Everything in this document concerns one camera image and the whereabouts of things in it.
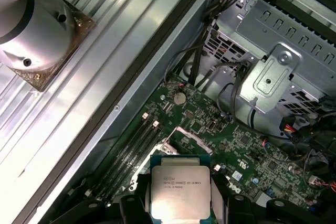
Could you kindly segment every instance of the red wire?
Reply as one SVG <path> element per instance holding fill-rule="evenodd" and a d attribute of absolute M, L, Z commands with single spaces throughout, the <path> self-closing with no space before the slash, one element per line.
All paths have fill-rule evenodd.
<path fill-rule="evenodd" d="M 290 126 L 290 125 L 288 125 L 288 124 L 286 124 L 286 128 L 287 129 L 289 129 L 289 130 L 291 130 L 291 131 L 296 131 L 296 129 L 294 129 L 292 126 Z"/>
<path fill-rule="evenodd" d="M 291 133 L 293 133 L 294 131 L 293 130 L 290 130 L 289 128 L 285 128 L 285 131 L 289 131 L 289 132 L 291 132 Z"/>
<path fill-rule="evenodd" d="M 331 184 L 327 184 L 327 183 L 314 183 L 313 185 L 318 185 L 318 186 L 330 186 L 330 188 L 336 193 L 336 183 L 333 182 Z"/>

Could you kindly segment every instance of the green circuit board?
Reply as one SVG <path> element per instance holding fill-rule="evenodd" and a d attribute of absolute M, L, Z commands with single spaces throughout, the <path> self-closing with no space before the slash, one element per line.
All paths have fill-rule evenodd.
<path fill-rule="evenodd" d="M 152 147 L 170 136 L 168 142 L 179 154 L 208 154 L 210 149 L 212 168 L 225 173 L 234 193 L 254 198 L 263 191 L 271 198 L 285 198 L 303 208 L 308 207 L 304 201 L 305 197 L 316 196 L 315 191 L 307 188 L 302 175 L 292 172 L 293 169 L 300 171 L 299 167 L 293 163 L 272 161 L 265 154 L 262 140 L 257 135 L 223 119 L 213 100 L 175 75 L 170 78 L 168 84 L 159 85 L 119 138 L 117 145 L 111 150 L 110 157 L 119 155 L 121 148 L 125 151 L 127 143 L 135 137 L 137 129 L 145 127 L 144 114 L 150 118 L 147 127 L 152 126 L 152 137 L 147 137 L 149 132 L 147 135 L 142 133 L 142 136 L 137 138 L 137 146 L 133 145 L 133 149 L 129 149 L 123 155 L 123 160 L 128 160 L 121 169 L 121 172 L 125 172 L 122 176 L 124 180 L 118 183 L 123 189 L 127 188 L 132 173 Z M 158 124 L 155 130 L 153 122 Z M 207 149 L 181 132 L 171 134 L 177 126 L 201 139 Z M 270 146 L 269 152 L 277 159 L 286 159 L 286 154 L 275 147 Z M 105 167 L 111 168 L 111 163 L 103 163 Z"/>

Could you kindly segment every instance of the cable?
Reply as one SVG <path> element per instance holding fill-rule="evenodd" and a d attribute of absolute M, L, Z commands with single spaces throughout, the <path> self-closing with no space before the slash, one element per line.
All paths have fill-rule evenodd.
<path fill-rule="evenodd" d="M 271 160 L 273 160 L 273 161 L 280 162 L 280 163 L 294 163 L 294 162 L 301 161 L 301 160 L 304 160 L 304 159 L 305 159 L 305 157 L 302 157 L 302 158 L 300 158 L 300 159 L 298 159 L 298 160 L 281 160 L 281 159 L 277 159 L 277 158 L 273 157 L 273 156 L 268 152 L 268 150 L 267 150 L 267 148 L 266 148 L 266 146 L 267 146 L 268 144 L 270 144 L 270 143 L 267 142 L 267 140 L 265 139 L 265 140 L 263 141 L 263 148 L 264 148 L 264 151 L 265 151 L 266 155 L 267 155 Z"/>
<path fill-rule="evenodd" d="M 208 6 L 208 8 L 207 9 L 211 9 L 211 8 L 213 8 L 213 7 L 218 7 L 218 4 L 221 2 L 221 0 L 214 0 L 214 1 L 212 1 L 210 4 L 209 4 L 209 6 Z"/>
<path fill-rule="evenodd" d="M 295 131 L 296 131 L 296 129 L 293 128 L 292 126 L 290 126 L 289 124 L 286 124 L 286 126 L 285 126 L 285 130 L 287 130 L 287 131 L 289 131 L 289 132 L 295 132 Z"/>
<path fill-rule="evenodd" d="M 238 93 L 238 88 L 243 80 L 243 77 L 245 75 L 245 73 L 247 72 L 247 68 L 242 65 L 241 68 L 239 68 L 236 72 L 236 80 L 235 80 L 235 84 L 234 87 L 232 88 L 232 92 L 231 92 L 231 101 L 230 101 L 230 111 L 231 111 L 231 114 L 232 114 L 232 117 L 235 121 L 235 123 L 237 123 L 243 130 L 246 130 L 246 131 L 249 131 L 249 132 L 252 132 L 254 134 L 257 134 L 257 135 L 261 135 L 261 136 L 264 136 L 268 139 L 272 139 L 272 140 L 275 140 L 275 141 L 287 141 L 287 142 L 290 142 L 290 139 L 289 138 L 285 138 L 285 137 L 280 137 L 280 136 L 274 136 L 274 135 L 271 135 L 271 134 L 266 134 L 264 132 L 261 132 L 259 130 L 256 130 L 256 129 L 252 129 L 250 126 L 246 125 L 244 122 L 242 122 L 241 120 L 239 120 L 238 118 L 236 118 L 236 108 L 235 108 L 235 100 L 236 100 L 236 96 L 237 96 L 237 93 Z"/>
<path fill-rule="evenodd" d="M 203 47 L 203 44 L 201 44 L 201 45 L 196 45 L 196 46 L 193 46 L 193 47 L 189 47 L 189 48 L 183 49 L 183 50 L 177 52 L 176 54 L 174 54 L 173 58 L 170 60 L 168 66 L 167 66 L 167 68 L 166 68 L 166 70 L 165 70 L 165 72 L 164 72 L 163 81 L 164 81 L 165 84 L 167 84 L 167 75 L 168 75 L 168 72 L 169 72 L 169 70 L 170 70 L 172 64 L 173 64 L 174 61 L 176 60 L 176 58 L 177 58 L 180 54 L 182 54 L 183 52 L 188 52 L 188 51 L 194 50 L 194 49 L 199 48 L 199 47 Z"/>
<path fill-rule="evenodd" d="M 200 38 L 201 42 L 204 42 L 205 39 L 206 39 L 206 37 L 207 37 L 207 34 L 208 34 L 208 31 L 207 31 L 208 25 L 209 24 L 204 24 L 204 28 L 203 28 L 203 31 L 201 33 L 201 38 Z M 200 48 L 198 48 L 196 50 L 196 53 L 195 53 L 195 57 L 194 57 L 194 61 L 193 61 L 193 66 L 191 67 L 191 70 L 190 70 L 190 76 L 188 78 L 188 82 L 191 85 L 194 85 L 195 82 L 196 82 L 196 78 L 197 78 L 198 72 L 200 70 L 201 57 L 202 57 L 202 50 Z"/>
<path fill-rule="evenodd" d="M 198 37 L 195 39 L 194 43 L 192 44 L 192 46 L 196 46 L 196 45 L 204 45 L 204 42 L 201 41 L 201 37 L 202 37 L 202 34 L 203 34 L 203 31 L 204 29 L 207 29 L 207 27 L 202 27 L 201 31 L 199 32 L 199 35 Z M 186 63 L 188 62 L 188 60 L 190 59 L 190 57 L 193 55 L 194 51 L 193 50 L 190 50 L 188 51 L 183 57 L 182 59 L 177 63 L 176 67 L 174 68 L 174 72 L 176 74 L 180 74 L 183 67 L 186 65 Z"/>
<path fill-rule="evenodd" d="M 229 87 L 231 85 L 233 85 L 233 83 L 231 83 L 231 82 L 228 83 L 227 85 L 225 85 L 223 87 L 223 89 L 219 92 L 218 96 L 217 96 L 217 107 L 218 107 L 219 111 L 221 112 L 221 116 L 224 117 L 224 118 L 229 117 L 229 115 L 224 110 L 222 110 L 221 105 L 219 103 L 219 98 L 225 92 L 225 90 L 227 89 L 227 87 Z"/>
<path fill-rule="evenodd" d="M 232 6 L 235 2 L 237 2 L 238 0 L 230 0 L 226 6 L 224 6 L 221 10 L 221 12 L 227 10 L 230 6 Z"/>
<path fill-rule="evenodd" d="M 250 116 L 250 127 L 254 129 L 254 116 L 256 115 L 256 110 L 253 109 Z"/>
<path fill-rule="evenodd" d="M 304 183 L 305 183 L 308 187 L 310 187 L 310 188 L 312 188 L 312 189 L 314 189 L 314 190 L 323 190 L 323 189 L 324 189 L 323 187 L 322 187 L 322 188 L 316 188 L 316 187 L 311 186 L 311 185 L 307 182 L 307 179 L 306 179 L 306 170 L 307 170 L 308 160 L 309 160 L 310 155 L 311 155 L 311 153 L 312 153 L 313 151 L 314 151 L 314 149 L 311 149 L 311 150 L 309 151 L 309 153 L 307 154 L 306 160 L 304 161 L 302 178 L 303 178 Z"/>
<path fill-rule="evenodd" d="M 333 110 L 333 111 L 329 111 L 329 112 L 327 112 L 327 113 L 325 113 L 325 114 L 323 114 L 323 115 L 320 115 L 320 116 L 316 119 L 316 121 L 319 122 L 322 118 L 326 118 L 326 117 L 328 117 L 328 116 L 332 116 L 332 115 L 336 115 L 336 111 L 335 111 L 335 110 Z"/>
<path fill-rule="evenodd" d="M 205 74 L 205 76 L 203 77 L 203 79 L 201 81 L 199 81 L 199 83 L 195 86 L 196 88 L 199 88 L 207 79 L 210 78 L 211 74 L 215 71 L 217 71 L 218 68 L 220 67 L 235 67 L 235 66 L 239 66 L 241 65 L 240 62 L 222 62 L 222 63 L 218 63 L 214 66 L 212 66 L 209 71 Z"/>

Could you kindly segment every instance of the ventilation slot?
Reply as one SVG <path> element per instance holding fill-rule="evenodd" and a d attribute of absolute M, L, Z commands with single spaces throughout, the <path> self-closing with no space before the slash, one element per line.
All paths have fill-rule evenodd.
<path fill-rule="evenodd" d="M 278 19 L 278 20 L 274 23 L 273 27 L 276 28 L 277 30 L 279 30 L 283 23 L 284 23 L 283 20 Z"/>
<path fill-rule="evenodd" d="M 280 12 L 282 12 L 283 14 L 289 16 L 292 20 L 294 20 L 295 22 L 300 23 L 301 26 L 305 27 L 305 29 L 307 29 L 308 31 L 314 33 L 317 36 L 320 36 L 321 39 L 326 40 L 329 44 L 331 44 L 333 47 L 336 47 L 336 44 L 334 44 L 330 39 L 326 38 L 325 36 L 323 36 L 323 34 L 318 33 L 317 31 L 315 31 L 314 29 L 312 29 L 311 27 L 309 27 L 309 25 L 305 24 L 303 20 L 299 20 L 297 19 L 295 16 L 293 16 L 292 13 L 289 13 L 288 11 L 286 11 L 285 9 L 283 9 L 282 7 L 278 6 L 274 0 L 264 0 L 265 2 L 267 2 L 268 5 L 273 6 L 275 9 L 279 10 Z"/>
<path fill-rule="evenodd" d="M 294 27 L 291 27 L 288 29 L 286 36 L 288 36 L 289 38 L 292 38 L 295 32 L 296 32 L 296 29 Z"/>
<path fill-rule="evenodd" d="M 287 101 L 286 99 L 281 99 L 279 104 L 290 110 L 294 115 L 301 114 L 319 114 L 318 102 L 311 101 L 307 98 L 306 94 L 302 91 L 291 93 L 293 99 Z"/>
<path fill-rule="evenodd" d="M 260 19 L 266 21 L 268 20 L 269 16 L 271 16 L 271 13 L 269 11 L 265 11 L 263 15 L 260 17 Z"/>
<path fill-rule="evenodd" d="M 221 62 L 237 61 L 245 54 L 243 49 L 221 36 L 218 38 L 209 36 L 204 50 L 207 51 L 208 55 L 214 56 Z"/>
<path fill-rule="evenodd" d="M 324 59 L 324 62 L 328 65 L 331 64 L 331 62 L 333 61 L 333 59 L 335 58 L 335 55 L 328 53 L 328 55 L 326 56 L 326 58 Z"/>
<path fill-rule="evenodd" d="M 311 52 L 315 54 L 315 56 L 317 56 L 319 52 L 321 51 L 321 49 L 322 47 L 319 44 L 316 44 Z"/>
<path fill-rule="evenodd" d="M 300 39 L 300 42 L 299 42 L 299 45 L 301 47 L 304 47 L 306 45 L 306 43 L 308 42 L 309 38 L 306 37 L 306 36 L 303 36 L 301 39 Z"/>

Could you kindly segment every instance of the chip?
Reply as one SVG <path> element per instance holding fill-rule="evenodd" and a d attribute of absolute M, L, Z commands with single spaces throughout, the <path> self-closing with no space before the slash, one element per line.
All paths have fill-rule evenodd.
<path fill-rule="evenodd" d="M 220 144 L 219 145 L 219 149 L 220 150 L 225 150 L 225 148 L 226 148 L 226 144 Z"/>
<path fill-rule="evenodd" d="M 287 188 L 287 190 L 286 190 L 286 194 L 291 194 L 292 190 L 293 190 L 293 186 L 289 185 L 288 188 Z"/>
<path fill-rule="evenodd" d="M 271 184 L 272 191 L 275 195 L 281 195 L 282 194 L 282 186 L 278 184 L 277 182 L 272 182 Z"/>
<path fill-rule="evenodd" d="M 275 163 L 274 161 L 271 161 L 269 164 L 268 164 L 268 168 L 270 168 L 271 170 L 275 170 L 277 168 L 277 163 Z"/>
<path fill-rule="evenodd" d="M 237 180 L 237 181 L 240 181 L 240 179 L 241 179 L 242 176 L 243 176 L 243 175 L 242 175 L 241 173 L 235 171 L 235 172 L 232 174 L 231 177 L 234 178 L 234 179 Z"/>
<path fill-rule="evenodd" d="M 202 125 L 200 125 L 199 123 L 195 122 L 192 126 L 192 129 L 195 131 L 195 132 L 199 132 L 202 128 Z"/>
<path fill-rule="evenodd" d="M 241 141 L 243 144 L 247 145 L 248 142 L 250 141 L 250 138 L 249 138 L 248 136 L 243 136 L 243 137 L 240 139 L 240 141 Z"/>
<path fill-rule="evenodd" d="M 151 176 L 150 197 L 153 218 L 170 221 L 203 220 L 210 216 L 211 184 L 208 167 L 154 166 Z"/>

